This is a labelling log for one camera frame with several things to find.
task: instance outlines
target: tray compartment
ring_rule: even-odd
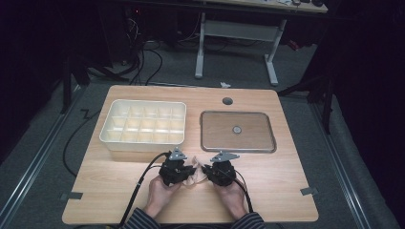
[[[186,107],[181,102],[113,102],[100,140],[111,151],[164,152],[184,141]]]

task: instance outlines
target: shirt cuff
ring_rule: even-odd
[[[159,229],[160,225],[141,209],[136,208],[122,229]]]
[[[266,226],[262,217],[258,213],[254,212],[248,213],[244,215],[242,218],[236,220],[231,227],[231,229],[243,229],[243,228],[266,229]]]

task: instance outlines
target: wooden table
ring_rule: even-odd
[[[232,105],[223,98],[231,97]],[[78,172],[72,192],[81,199],[69,199],[63,213],[68,224],[119,223],[139,177],[158,153],[110,152],[99,134],[112,102],[116,99],[180,101],[186,104],[185,140],[181,146],[190,164],[193,156],[211,164],[216,153],[200,146],[200,115],[205,110],[261,112],[268,115],[277,143],[273,154],[239,154],[232,165],[245,178],[254,211],[266,222],[315,221],[318,212],[295,149],[277,93],[271,90],[210,89],[113,86],[107,94]],[[161,165],[164,158],[156,164]],[[139,189],[133,208],[146,204],[150,179],[159,168],[151,169]],[[164,223],[230,222],[231,216],[216,195],[211,181],[182,186],[157,218]]]
[[[201,0],[204,2],[211,3],[221,3],[221,4],[236,4],[243,5],[247,7],[259,7],[259,8],[270,8],[277,10],[295,10],[295,11],[305,11],[305,12],[321,12],[325,13],[328,8],[323,5],[322,7],[315,7],[312,3],[301,3],[299,6],[294,6],[292,4],[286,5],[279,3],[276,0]]]

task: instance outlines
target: human hand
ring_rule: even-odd
[[[172,196],[181,187],[181,182],[167,186],[163,183],[163,178],[157,176],[149,183],[149,197],[143,211],[151,218],[155,218],[171,200]]]
[[[214,183],[214,188],[220,195],[223,205],[235,220],[247,214],[244,206],[245,192],[235,181],[228,186],[220,186]]]

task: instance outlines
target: desk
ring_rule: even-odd
[[[277,10],[293,10],[293,11],[307,11],[307,12],[322,12],[328,11],[327,7],[315,7],[311,3],[301,3],[299,6],[286,5],[278,3],[277,1],[267,0],[203,0],[203,3],[221,3],[221,4],[234,4],[248,7],[269,8]],[[241,38],[250,40],[259,40],[272,42],[269,53],[265,55],[265,63],[267,67],[268,78],[270,84],[273,86],[278,85],[277,75],[273,66],[273,58],[280,43],[281,36],[283,35],[284,28],[287,20],[283,19],[278,27],[271,26],[258,26],[251,24],[205,20],[205,13],[202,13],[201,28],[200,28],[200,46],[197,54],[196,63],[196,78],[203,77],[203,42],[206,35],[223,36],[229,38]]]
[[[232,105],[223,98],[231,97]],[[110,152],[99,140],[101,128],[116,99],[181,101],[186,104],[185,140],[181,146],[191,164],[196,156],[202,163],[216,153],[200,147],[200,115],[205,110],[261,112],[268,115],[277,143],[273,154],[238,154],[232,165],[245,178],[254,211],[266,222],[315,221],[318,212],[311,195],[301,189],[309,187],[295,149],[277,93],[270,90],[209,89],[113,86],[107,94],[89,147],[78,172],[72,192],[81,199],[69,199],[63,213],[68,224],[119,223],[139,177],[158,153]],[[150,170],[135,199],[142,208],[148,196],[150,179],[159,168]],[[164,223],[230,222],[212,183],[182,186],[170,204],[157,218]]]

